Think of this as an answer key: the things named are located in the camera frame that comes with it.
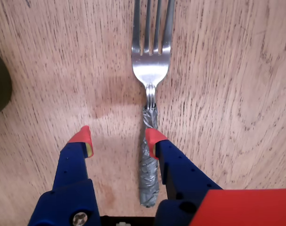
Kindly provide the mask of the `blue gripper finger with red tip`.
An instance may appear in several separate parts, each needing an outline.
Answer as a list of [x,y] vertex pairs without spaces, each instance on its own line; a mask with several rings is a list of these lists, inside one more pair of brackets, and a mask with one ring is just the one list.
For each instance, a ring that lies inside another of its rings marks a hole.
[[52,190],[39,198],[30,226],[99,226],[98,204],[85,159],[93,155],[89,126],[60,151]]
[[221,187],[204,174],[165,135],[146,130],[150,155],[159,160],[167,199],[157,209],[156,226],[213,226],[215,215],[206,195]]

